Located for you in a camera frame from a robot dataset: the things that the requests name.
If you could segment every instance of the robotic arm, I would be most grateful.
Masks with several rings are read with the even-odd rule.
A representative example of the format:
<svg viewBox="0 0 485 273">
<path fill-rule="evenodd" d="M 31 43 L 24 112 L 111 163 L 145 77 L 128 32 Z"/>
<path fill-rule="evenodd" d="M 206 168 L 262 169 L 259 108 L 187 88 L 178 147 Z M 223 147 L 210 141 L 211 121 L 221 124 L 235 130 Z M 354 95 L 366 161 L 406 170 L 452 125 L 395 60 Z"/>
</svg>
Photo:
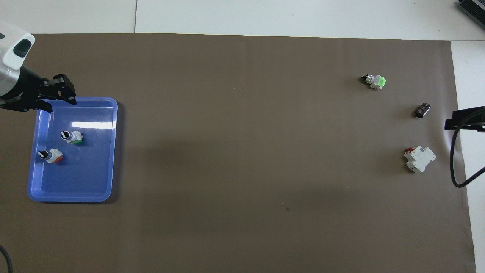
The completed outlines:
<svg viewBox="0 0 485 273">
<path fill-rule="evenodd" d="M 43 99 L 76 105 L 74 86 L 66 75 L 49 80 L 23 66 L 34 42 L 32 34 L 0 20 L 0 108 L 52 112 L 50 103 Z"/>
</svg>

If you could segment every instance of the brown tabletop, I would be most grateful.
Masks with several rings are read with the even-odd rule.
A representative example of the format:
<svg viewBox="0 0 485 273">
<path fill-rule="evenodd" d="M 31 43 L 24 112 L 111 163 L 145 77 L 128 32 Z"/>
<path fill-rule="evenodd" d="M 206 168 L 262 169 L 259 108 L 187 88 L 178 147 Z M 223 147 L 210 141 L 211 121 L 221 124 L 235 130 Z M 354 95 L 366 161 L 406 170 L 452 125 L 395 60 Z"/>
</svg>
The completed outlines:
<svg viewBox="0 0 485 273">
<path fill-rule="evenodd" d="M 443 130 L 457 109 L 449 42 L 36 38 L 27 66 L 118 101 L 114 190 L 30 200 L 35 112 L 1 110 L 0 244 L 15 272 L 475 272 Z M 437 156 L 422 174 L 405 165 L 417 145 Z"/>
</svg>

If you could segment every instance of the black cable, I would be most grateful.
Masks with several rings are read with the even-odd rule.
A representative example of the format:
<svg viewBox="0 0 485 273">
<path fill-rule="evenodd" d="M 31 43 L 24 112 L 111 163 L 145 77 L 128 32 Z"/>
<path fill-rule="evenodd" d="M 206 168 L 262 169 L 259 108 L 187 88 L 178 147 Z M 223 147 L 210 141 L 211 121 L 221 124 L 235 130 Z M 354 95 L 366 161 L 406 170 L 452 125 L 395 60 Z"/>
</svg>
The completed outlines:
<svg viewBox="0 0 485 273">
<path fill-rule="evenodd" d="M 8 256 L 7 251 L 1 245 L 0 245 L 0 252 L 5 257 L 5 260 L 7 260 L 8 273 L 12 273 L 12 261 L 10 260 L 10 257 Z"/>
<path fill-rule="evenodd" d="M 456 182 L 456 178 L 454 176 L 454 167 L 453 167 L 453 156 L 454 156 L 454 146 L 455 146 L 455 142 L 456 142 L 456 137 L 458 136 L 458 132 L 460 132 L 460 129 L 465 126 L 465 124 L 472 118 L 476 117 L 476 116 L 479 116 L 479 115 L 483 115 L 485 114 L 485 109 L 481 109 L 481 110 L 478 110 L 478 111 L 475 111 L 471 114 L 469 114 L 468 116 L 466 116 L 459 124 L 458 126 L 456 127 L 454 133 L 453 133 L 453 138 L 452 138 L 452 146 L 451 146 L 451 149 L 450 149 L 450 174 L 452 175 L 452 181 L 453 181 L 453 185 L 455 185 L 455 187 L 457 188 L 461 188 L 461 187 L 464 187 L 468 184 L 470 184 L 471 181 L 475 180 L 475 178 L 477 178 L 478 176 L 480 176 L 482 173 L 485 172 L 485 167 L 481 168 L 478 172 L 476 172 L 474 175 L 472 175 L 469 179 L 465 180 L 463 183 L 461 184 L 458 184 Z"/>
</svg>

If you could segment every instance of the white circuit breaker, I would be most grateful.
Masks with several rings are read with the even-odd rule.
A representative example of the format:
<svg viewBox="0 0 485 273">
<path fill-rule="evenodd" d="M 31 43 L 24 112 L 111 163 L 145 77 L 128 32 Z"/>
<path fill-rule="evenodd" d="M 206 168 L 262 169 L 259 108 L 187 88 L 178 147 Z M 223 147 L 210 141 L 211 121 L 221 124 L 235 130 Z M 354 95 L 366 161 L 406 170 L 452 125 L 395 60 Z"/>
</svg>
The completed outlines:
<svg viewBox="0 0 485 273">
<path fill-rule="evenodd" d="M 426 166 L 436 159 L 435 153 L 430 148 L 421 146 L 406 149 L 404 156 L 408 160 L 406 165 L 413 172 L 424 172 Z"/>
</svg>

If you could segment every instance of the electrical component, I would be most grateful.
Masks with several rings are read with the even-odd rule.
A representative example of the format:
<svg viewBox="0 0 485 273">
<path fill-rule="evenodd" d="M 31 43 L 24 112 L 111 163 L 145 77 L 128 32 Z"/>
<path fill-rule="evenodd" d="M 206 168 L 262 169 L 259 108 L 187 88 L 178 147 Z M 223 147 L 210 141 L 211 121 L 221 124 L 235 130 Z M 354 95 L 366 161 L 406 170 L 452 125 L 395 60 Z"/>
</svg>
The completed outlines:
<svg viewBox="0 0 485 273">
<path fill-rule="evenodd" d="M 47 163 L 57 163 L 63 158 L 62 152 L 55 148 L 52 148 L 49 151 L 40 151 L 37 154 L 41 159 L 47 161 Z"/>
<path fill-rule="evenodd" d="M 61 138 L 71 144 L 82 142 L 82 134 L 79 131 L 61 131 Z"/>
<path fill-rule="evenodd" d="M 431 105 L 427 102 L 424 102 L 423 104 L 421 104 L 417 109 L 416 111 L 414 112 L 414 115 L 417 117 L 417 118 L 420 118 L 422 119 L 424 117 L 424 115 L 426 115 L 428 113 L 428 111 L 431 109 Z"/>
<path fill-rule="evenodd" d="M 0 20 L 0 108 L 52 112 L 50 103 L 43 99 L 76 105 L 76 92 L 66 75 L 49 80 L 23 66 L 34 42 L 32 34 Z"/>
<path fill-rule="evenodd" d="M 413 172 L 424 172 L 426 166 L 436 159 L 436 155 L 430 148 L 423 148 L 421 146 L 406 149 L 404 157 L 408 160 L 406 165 Z"/>
<path fill-rule="evenodd" d="M 381 90 L 386 84 L 386 79 L 381 75 L 362 75 L 360 76 L 366 83 L 370 84 L 372 88 Z"/>
</svg>

